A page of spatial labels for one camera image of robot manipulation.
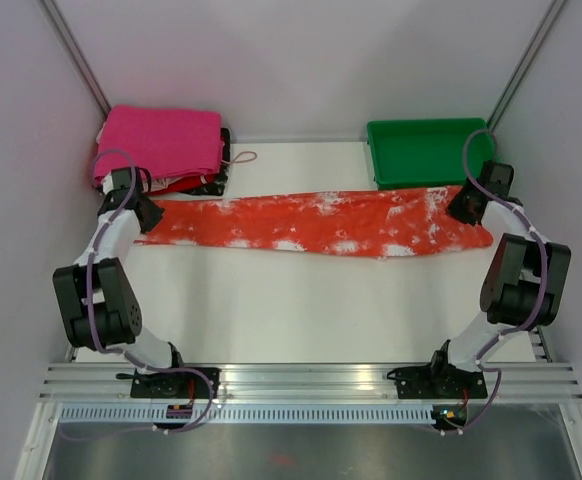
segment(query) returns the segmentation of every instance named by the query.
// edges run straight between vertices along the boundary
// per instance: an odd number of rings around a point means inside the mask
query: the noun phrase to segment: green plastic bin
[[[375,181],[380,190],[464,184],[462,147],[471,132],[486,128],[481,118],[387,120],[367,124]],[[469,148],[469,168],[477,177],[493,158],[488,135]]]

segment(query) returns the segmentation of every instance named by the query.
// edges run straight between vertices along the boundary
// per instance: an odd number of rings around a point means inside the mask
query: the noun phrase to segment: vertical metal post
[[[498,99],[498,103],[496,103],[493,113],[491,113],[491,116],[489,117],[487,126],[490,130],[495,130],[497,128],[502,116],[507,111],[509,104],[515,97],[518,88],[520,88],[522,81],[527,76],[531,65],[533,65],[540,49],[544,45],[544,42],[560,17],[560,14],[564,11],[564,7],[567,3],[569,3],[569,0],[552,0],[551,5],[549,5],[549,8],[538,25],[538,28],[533,34],[529,45],[524,51],[522,58],[513,71],[513,75],[511,75],[507,86],[504,88],[502,95]]]
[[[71,62],[77,69],[84,85],[89,90],[91,97],[93,97],[93,100],[102,112],[102,116],[106,118],[111,110],[111,105],[107,101],[107,98],[104,95],[97,78],[93,74],[93,70],[91,70],[84,53],[82,53],[78,42],[73,36],[73,33],[71,33],[71,29],[62,15],[60,8],[55,0],[38,0],[38,4],[53,27],[60,43],[62,43],[67,55],[71,59]]]

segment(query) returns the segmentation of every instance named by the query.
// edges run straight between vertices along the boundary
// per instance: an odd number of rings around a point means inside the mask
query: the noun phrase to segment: red cloth
[[[182,109],[113,107],[98,152],[124,150],[153,178],[218,173],[222,119],[215,112]],[[107,155],[95,167],[100,181],[111,170],[127,167],[120,155]]]
[[[401,257],[487,247],[481,226],[445,212],[460,187],[158,200],[162,221],[136,243]]]

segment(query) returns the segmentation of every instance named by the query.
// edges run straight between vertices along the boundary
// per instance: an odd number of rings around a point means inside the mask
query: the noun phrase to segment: gray floor
[[[74,436],[121,425],[72,424]],[[165,437],[127,433],[85,443],[56,436],[48,480],[573,479],[555,410],[494,407],[462,437],[408,426],[206,425]]]

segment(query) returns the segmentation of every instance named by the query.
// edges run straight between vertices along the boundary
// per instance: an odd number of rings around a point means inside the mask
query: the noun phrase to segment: vent grille
[[[193,407],[198,418],[204,405]],[[225,405],[212,407],[209,423],[250,424],[432,424],[430,405]],[[62,422],[177,423],[167,418],[167,405],[65,404]]]

